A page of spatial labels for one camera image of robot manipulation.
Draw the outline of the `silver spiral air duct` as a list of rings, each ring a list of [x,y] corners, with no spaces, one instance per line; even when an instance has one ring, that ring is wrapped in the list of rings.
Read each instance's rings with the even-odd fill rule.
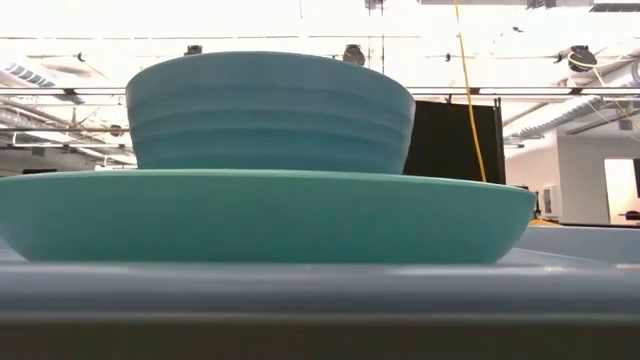
[[[503,126],[503,138],[524,139],[595,113],[614,103],[613,97],[589,95],[546,105]]]
[[[8,61],[0,62],[0,83],[18,87],[55,87],[54,79],[37,67]]]

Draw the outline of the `teal round plate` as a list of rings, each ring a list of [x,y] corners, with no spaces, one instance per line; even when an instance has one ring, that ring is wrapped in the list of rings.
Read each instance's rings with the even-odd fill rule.
[[[0,178],[0,240],[30,261],[485,264],[534,195],[463,180],[284,170]]]

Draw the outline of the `light blue plastic tray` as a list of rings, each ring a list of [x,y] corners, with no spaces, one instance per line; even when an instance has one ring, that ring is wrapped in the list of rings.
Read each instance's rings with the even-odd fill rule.
[[[530,250],[485,266],[36,263],[0,243],[0,313],[640,319],[640,269]]]

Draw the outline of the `blue ribbed bowl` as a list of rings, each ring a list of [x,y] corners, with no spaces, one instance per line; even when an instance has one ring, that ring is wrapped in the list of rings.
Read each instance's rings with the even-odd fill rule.
[[[377,71],[283,52],[183,56],[126,87],[142,169],[399,174],[415,107],[405,87]]]

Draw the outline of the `black partition panel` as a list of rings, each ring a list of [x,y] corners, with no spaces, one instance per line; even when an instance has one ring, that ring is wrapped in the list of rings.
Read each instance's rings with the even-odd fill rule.
[[[418,101],[406,175],[506,182],[502,113],[498,102],[473,107]]]

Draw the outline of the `aluminium frame bar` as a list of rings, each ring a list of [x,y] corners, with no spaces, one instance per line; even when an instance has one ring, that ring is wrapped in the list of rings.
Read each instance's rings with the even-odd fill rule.
[[[465,95],[464,87],[410,87],[409,92],[416,96]],[[124,88],[0,88],[5,96],[54,96],[54,95],[124,95]],[[640,95],[640,86],[632,87],[471,87],[471,95],[479,96],[579,96],[579,95]]]

